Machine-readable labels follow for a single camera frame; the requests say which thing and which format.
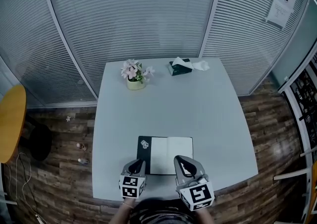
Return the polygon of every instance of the open notebook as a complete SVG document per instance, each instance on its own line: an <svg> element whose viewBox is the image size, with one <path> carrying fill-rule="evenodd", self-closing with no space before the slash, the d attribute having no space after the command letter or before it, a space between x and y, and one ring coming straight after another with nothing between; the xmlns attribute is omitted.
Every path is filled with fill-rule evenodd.
<svg viewBox="0 0 317 224"><path fill-rule="evenodd" d="M146 161L146 174L175 174L174 157L193 157L193 139L190 137L140 136L137 158Z"/></svg>

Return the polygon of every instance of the bracelet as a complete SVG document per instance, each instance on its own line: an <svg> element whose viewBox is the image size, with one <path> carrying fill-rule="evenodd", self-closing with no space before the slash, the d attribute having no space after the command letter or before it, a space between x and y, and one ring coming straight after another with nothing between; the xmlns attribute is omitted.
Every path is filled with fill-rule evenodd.
<svg viewBox="0 0 317 224"><path fill-rule="evenodd" d="M130 207L131 209L133 209L134 207L133 206L130 206L129 204L125 203L125 202L122 202L123 205L126 205L128 207Z"/></svg>

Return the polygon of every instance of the white marker cube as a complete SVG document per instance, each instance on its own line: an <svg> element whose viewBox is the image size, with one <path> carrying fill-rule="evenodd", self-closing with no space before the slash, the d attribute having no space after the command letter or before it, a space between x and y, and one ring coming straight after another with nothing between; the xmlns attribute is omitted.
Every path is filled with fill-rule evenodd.
<svg viewBox="0 0 317 224"><path fill-rule="evenodd" d="M180 198L191 211L211 206L214 201L211 182L181 189L179 192Z"/></svg>
<svg viewBox="0 0 317 224"><path fill-rule="evenodd" d="M121 175L119 185L122 197L139 198L145 188L145 178Z"/></svg>

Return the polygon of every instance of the blank white page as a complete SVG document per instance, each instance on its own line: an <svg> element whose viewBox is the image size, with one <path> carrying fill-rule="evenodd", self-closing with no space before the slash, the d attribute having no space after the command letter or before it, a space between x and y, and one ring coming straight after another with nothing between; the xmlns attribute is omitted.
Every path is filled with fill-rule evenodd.
<svg viewBox="0 0 317 224"><path fill-rule="evenodd" d="M174 157L193 157L193 139L182 137L152 138L151 174L175 174Z"/></svg>

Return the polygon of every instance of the person's arm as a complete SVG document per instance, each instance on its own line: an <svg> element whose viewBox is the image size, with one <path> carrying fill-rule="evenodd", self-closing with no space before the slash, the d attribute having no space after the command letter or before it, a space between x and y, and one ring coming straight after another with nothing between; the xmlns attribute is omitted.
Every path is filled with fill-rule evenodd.
<svg viewBox="0 0 317 224"><path fill-rule="evenodd" d="M134 208L134 198L125 198L118 212L112 217L109 224L127 224L131 210Z"/></svg>
<svg viewBox="0 0 317 224"><path fill-rule="evenodd" d="M199 224L214 224L213 217L207 208L198 209L195 211L195 214Z"/></svg>

